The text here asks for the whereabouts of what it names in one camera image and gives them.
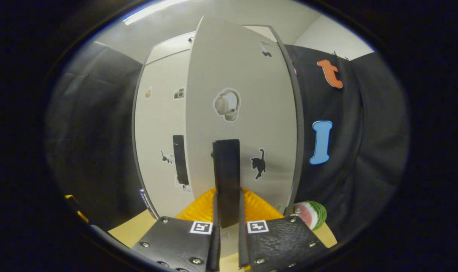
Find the blue letter i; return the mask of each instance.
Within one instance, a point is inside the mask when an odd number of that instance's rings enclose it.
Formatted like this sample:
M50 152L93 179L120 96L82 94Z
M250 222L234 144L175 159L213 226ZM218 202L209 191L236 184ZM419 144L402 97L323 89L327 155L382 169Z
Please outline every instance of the blue letter i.
M313 123L313 130L317 133L315 141L315 154L310 159L310 164L318 165L329 160L328 141L330 140L330 130L333 124L330 121L316 121Z

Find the ceiling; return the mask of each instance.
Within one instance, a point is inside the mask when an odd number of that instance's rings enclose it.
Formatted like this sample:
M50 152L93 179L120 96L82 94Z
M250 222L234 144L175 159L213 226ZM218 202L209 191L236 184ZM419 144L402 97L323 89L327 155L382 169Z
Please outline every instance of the ceiling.
M292 45L320 13L292 0L188 0L130 25L119 20L94 39L144 62L153 45L195 31L204 15L241 25L270 25L283 43Z

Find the watermelon slice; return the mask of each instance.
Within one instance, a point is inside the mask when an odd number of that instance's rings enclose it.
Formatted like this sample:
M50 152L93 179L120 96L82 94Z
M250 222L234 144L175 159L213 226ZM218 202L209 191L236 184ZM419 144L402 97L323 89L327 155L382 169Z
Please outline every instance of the watermelon slice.
M326 209L315 201L304 201L294 205L294 212L311 229L318 229L326 220Z

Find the yellow cloth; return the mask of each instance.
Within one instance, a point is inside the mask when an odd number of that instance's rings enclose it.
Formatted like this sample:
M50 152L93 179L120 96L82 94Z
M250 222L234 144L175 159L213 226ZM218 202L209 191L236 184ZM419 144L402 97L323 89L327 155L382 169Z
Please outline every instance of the yellow cloth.
M273 220L283 218L284 216L257 194L243 188L244 192L244 212L247 221ZM212 222L214 213L214 195L215 188L208 190L199 196L193 203L179 213L175 218Z

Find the screw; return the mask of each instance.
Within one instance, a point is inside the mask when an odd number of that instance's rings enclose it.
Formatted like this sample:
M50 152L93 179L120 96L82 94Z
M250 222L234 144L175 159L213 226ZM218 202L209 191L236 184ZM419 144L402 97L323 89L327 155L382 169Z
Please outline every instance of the screw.
M193 264L202 264L202 260L199 259L199 258L193 258L193 259L192 259L192 263L193 263Z

